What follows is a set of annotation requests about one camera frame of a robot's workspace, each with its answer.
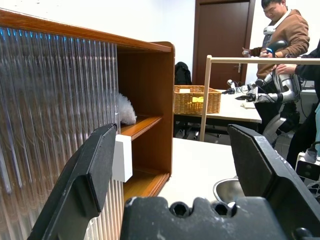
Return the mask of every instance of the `door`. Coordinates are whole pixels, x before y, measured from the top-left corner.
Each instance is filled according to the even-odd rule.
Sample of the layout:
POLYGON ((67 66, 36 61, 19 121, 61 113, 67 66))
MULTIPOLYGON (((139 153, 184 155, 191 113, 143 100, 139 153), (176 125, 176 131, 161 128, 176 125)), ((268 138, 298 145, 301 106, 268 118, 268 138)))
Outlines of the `door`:
MULTIPOLYGON (((199 0, 197 4, 192 82, 204 85, 207 55, 242 57, 242 47, 249 46, 246 38, 250 39, 251 34, 247 34, 247 29, 251 33, 252 23, 248 22, 250 0, 199 0)), ((227 89, 229 79, 244 83, 246 69, 241 64, 212 64, 210 87, 227 89)))

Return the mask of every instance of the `man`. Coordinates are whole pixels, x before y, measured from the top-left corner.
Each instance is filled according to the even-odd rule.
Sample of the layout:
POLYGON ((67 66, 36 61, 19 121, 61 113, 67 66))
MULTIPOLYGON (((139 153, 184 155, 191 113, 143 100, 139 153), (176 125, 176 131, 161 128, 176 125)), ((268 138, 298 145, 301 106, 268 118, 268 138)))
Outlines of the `man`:
MULTIPOLYGON (((271 20, 269 26, 274 26, 288 11, 286 0, 261 0, 261 5, 264 14, 271 20)), ((272 54, 267 54, 266 47, 280 40, 288 42, 289 46, 285 49, 280 49, 275 54, 277 58, 284 58, 286 55, 298 57, 308 51, 309 26, 307 21, 301 16, 298 10, 291 10, 288 16, 280 23, 272 35, 266 35, 263 40, 262 47, 254 49, 243 49, 253 57, 272 58, 272 54)), ((265 77, 274 68, 273 64, 259 64, 256 76, 258 79, 265 77)), ((273 82, 262 87, 267 93, 276 93, 276 88, 273 82)), ((259 133, 262 134, 269 121, 274 118, 281 108, 282 103, 256 103, 255 107, 262 119, 262 124, 259 126, 259 133)))
MULTIPOLYGON (((308 55, 302 56, 302 58, 320 58, 320 41, 318 47, 314 51, 308 55)), ((314 81, 314 89, 316 96, 318 97, 318 103, 316 105, 318 106, 320 101, 320 65, 281 64, 277 66, 275 73, 297 74, 302 79, 314 81)), ((296 167, 298 154, 305 152, 310 148, 311 144, 315 142, 316 133, 316 113, 315 108, 313 108, 291 140, 286 161, 290 163, 293 168, 296 167)))

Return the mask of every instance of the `door frame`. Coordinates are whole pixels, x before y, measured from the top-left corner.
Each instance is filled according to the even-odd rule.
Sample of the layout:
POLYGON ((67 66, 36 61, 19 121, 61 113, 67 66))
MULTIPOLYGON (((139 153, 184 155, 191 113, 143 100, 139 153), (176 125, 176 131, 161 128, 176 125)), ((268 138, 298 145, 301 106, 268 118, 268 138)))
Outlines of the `door frame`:
MULTIPOLYGON (((245 30, 244 48, 250 48, 252 25, 254 21, 256 0, 195 0, 195 15, 194 15, 194 39, 193 39, 193 62, 192 62, 192 84, 197 85, 197 57, 198 57, 198 34, 199 34, 199 18, 200 4, 221 4, 221 3, 241 3, 249 2, 248 20, 245 30)), ((241 70, 241 83, 244 84, 247 76, 247 64, 244 64, 241 70)))

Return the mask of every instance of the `ribbed glass panel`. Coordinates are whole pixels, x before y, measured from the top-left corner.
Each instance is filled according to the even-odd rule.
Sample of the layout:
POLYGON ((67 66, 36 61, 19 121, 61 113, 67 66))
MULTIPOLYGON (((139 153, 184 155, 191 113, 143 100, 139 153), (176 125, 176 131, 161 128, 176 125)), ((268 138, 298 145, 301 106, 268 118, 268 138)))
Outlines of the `ribbed glass panel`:
MULTIPOLYGON (((119 124, 117 93, 115 44, 0 28, 0 240, 26 239, 71 155, 119 124)), ((85 239, 118 239, 123 204, 111 180, 85 239)))

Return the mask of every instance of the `brown jacket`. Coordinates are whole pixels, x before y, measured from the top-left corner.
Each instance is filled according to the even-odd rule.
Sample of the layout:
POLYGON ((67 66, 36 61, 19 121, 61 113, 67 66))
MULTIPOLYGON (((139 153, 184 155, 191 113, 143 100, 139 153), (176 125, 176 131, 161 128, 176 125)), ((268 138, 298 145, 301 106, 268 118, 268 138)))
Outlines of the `brown jacket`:
MULTIPOLYGON (((292 10, 291 13, 283 20, 283 22, 276 28, 274 34, 272 35, 271 41, 268 45, 285 40, 288 42, 289 46, 285 49, 280 49, 276 53, 278 58, 283 58, 286 54, 291 54, 294 57, 298 57, 305 54, 309 47, 309 26, 307 21, 301 16, 298 10, 292 10)), ((261 51, 265 48, 256 47, 251 49, 251 56, 259 57, 261 51)), ((259 79, 265 79, 268 73, 273 69, 273 64, 259 64, 258 72, 256 76, 259 79)))

